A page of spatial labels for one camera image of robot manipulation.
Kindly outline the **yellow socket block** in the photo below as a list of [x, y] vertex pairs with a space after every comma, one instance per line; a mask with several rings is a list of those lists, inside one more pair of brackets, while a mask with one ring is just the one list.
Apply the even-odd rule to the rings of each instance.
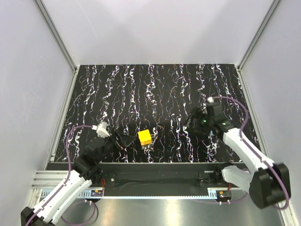
[[138, 138], [141, 146], [150, 145], [152, 143], [152, 137], [148, 129], [139, 131]]

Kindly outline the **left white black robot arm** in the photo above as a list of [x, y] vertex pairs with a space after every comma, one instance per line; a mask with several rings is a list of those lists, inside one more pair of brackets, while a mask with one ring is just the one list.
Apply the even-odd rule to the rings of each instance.
[[34, 207], [25, 207], [21, 212], [23, 226], [54, 226], [81, 192], [102, 180], [100, 162], [111, 154], [124, 151], [136, 137], [118, 132], [116, 129], [107, 137], [97, 136], [88, 141], [84, 152], [62, 181]]

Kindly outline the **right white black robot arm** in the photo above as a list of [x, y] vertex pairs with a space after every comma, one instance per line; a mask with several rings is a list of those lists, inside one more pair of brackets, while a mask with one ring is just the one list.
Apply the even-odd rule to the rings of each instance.
[[285, 164], [277, 164], [264, 155], [240, 127], [227, 119], [220, 103], [207, 103], [204, 110], [194, 107], [185, 126], [200, 134], [212, 133], [217, 136], [246, 165], [247, 170], [239, 169], [232, 163], [216, 168], [213, 176], [216, 185], [236, 185], [247, 192], [260, 209], [279, 202], [285, 202], [283, 208], [287, 208], [291, 198], [289, 169]]

